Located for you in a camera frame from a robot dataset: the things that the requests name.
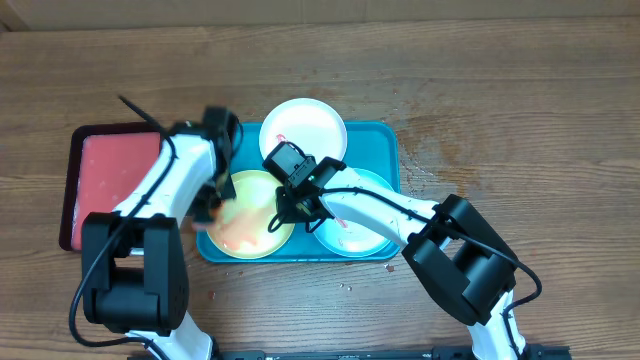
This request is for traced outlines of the yellow-green plate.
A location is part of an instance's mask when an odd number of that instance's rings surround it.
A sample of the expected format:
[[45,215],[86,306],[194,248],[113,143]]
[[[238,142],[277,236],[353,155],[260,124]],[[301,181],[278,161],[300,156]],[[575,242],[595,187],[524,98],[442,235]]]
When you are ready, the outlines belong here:
[[290,238],[293,224],[269,232],[276,215],[276,189],[281,183],[266,171],[245,170],[231,175],[236,192],[214,211],[214,223],[206,228],[211,242],[224,254],[241,260],[264,258]]

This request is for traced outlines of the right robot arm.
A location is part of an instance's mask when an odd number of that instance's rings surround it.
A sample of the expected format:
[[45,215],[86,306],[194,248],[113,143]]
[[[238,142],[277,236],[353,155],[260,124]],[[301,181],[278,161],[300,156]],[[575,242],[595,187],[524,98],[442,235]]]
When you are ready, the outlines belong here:
[[291,142],[278,144],[263,166],[281,183],[269,231],[302,223],[313,232],[329,219],[361,225],[400,247],[433,301],[468,327],[476,358],[523,358],[526,342],[513,318],[523,265],[468,200],[411,198]]

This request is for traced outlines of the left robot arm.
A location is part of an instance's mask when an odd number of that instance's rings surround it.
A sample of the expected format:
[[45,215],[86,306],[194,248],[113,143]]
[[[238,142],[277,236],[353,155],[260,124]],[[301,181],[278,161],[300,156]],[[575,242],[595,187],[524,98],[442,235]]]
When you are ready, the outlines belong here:
[[86,347],[140,343],[156,359],[215,359],[215,340],[188,312],[180,226],[188,215],[212,221],[235,197],[230,167],[243,129],[224,107],[208,107],[200,122],[170,129],[133,110],[160,133],[161,152],[125,200],[84,220],[82,280],[69,330]]

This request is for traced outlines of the dark green sponge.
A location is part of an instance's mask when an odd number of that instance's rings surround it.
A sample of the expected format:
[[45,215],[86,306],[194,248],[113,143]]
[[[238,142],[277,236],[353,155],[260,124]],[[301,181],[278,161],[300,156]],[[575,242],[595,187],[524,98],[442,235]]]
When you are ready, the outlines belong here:
[[199,208],[193,212],[191,226],[194,231],[206,231],[215,223],[220,208]]

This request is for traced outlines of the white plate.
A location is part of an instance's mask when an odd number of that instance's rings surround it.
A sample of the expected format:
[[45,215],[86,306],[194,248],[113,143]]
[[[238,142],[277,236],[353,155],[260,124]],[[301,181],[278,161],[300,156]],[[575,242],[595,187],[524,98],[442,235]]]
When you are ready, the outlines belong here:
[[296,98],[275,107],[259,133],[259,149],[266,157],[280,143],[289,141],[319,163],[325,157],[342,160],[348,136],[341,116],[328,104],[311,98]]

